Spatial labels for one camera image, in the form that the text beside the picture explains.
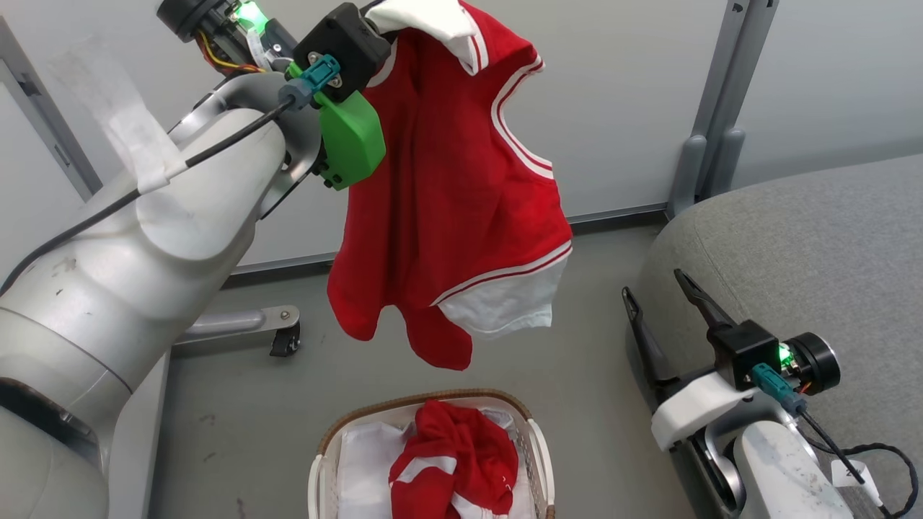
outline basket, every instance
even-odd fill
[[[402,427],[414,421],[417,409],[427,400],[442,400],[458,407],[498,409],[513,417],[517,450],[525,457],[526,472],[535,505],[536,519],[555,519],[555,478],[551,457],[542,430],[529,410],[511,395],[496,390],[474,389],[432,392],[408,396],[353,411],[327,431],[320,442],[318,456],[311,464],[307,480],[309,519],[337,519],[337,467],[343,433],[352,426],[383,422]]]

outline red garment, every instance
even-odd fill
[[[502,114],[544,63],[529,42],[461,5],[474,36],[444,45],[402,30],[364,92],[388,154],[349,190],[328,285],[352,337],[370,340],[380,310],[395,305],[415,353],[453,369],[471,362],[470,334],[550,325],[571,237],[551,163]]]
[[[519,455],[507,432],[477,409],[427,401],[416,436],[391,466],[394,519],[482,519],[507,515]]]

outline basket handle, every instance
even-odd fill
[[[542,464],[542,474],[545,475],[545,497],[548,500],[548,506],[555,505],[555,473],[551,469],[551,452],[548,450],[548,444],[545,442],[545,434],[538,427],[535,420],[529,418],[529,425],[535,435],[535,443],[538,445],[538,461]]]
[[[311,472],[307,477],[307,519],[320,519],[318,517],[320,506],[320,462],[324,456],[318,454],[311,464]]]

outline floor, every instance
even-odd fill
[[[554,326],[475,344],[462,373],[415,357],[391,308],[373,341],[349,338],[324,276],[222,292],[213,311],[297,305],[303,348],[273,358],[271,336],[250,335],[174,351],[150,518],[307,517],[307,471],[338,417],[391,398],[478,387],[519,397],[542,426],[560,517],[692,517],[625,355],[620,290],[658,231],[575,238]]]

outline gray fabric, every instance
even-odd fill
[[[783,339],[824,337],[843,381],[810,398],[810,412],[841,446],[890,443],[923,468],[921,226],[923,155],[789,177],[683,213],[657,238],[635,292],[681,371],[712,363],[713,350],[675,268],[735,319]],[[903,507],[903,463],[863,459],[885,504]],[[847,500],[860,517],[878,515],[861,497]],[[923,517],[923,503],[910,516]]]

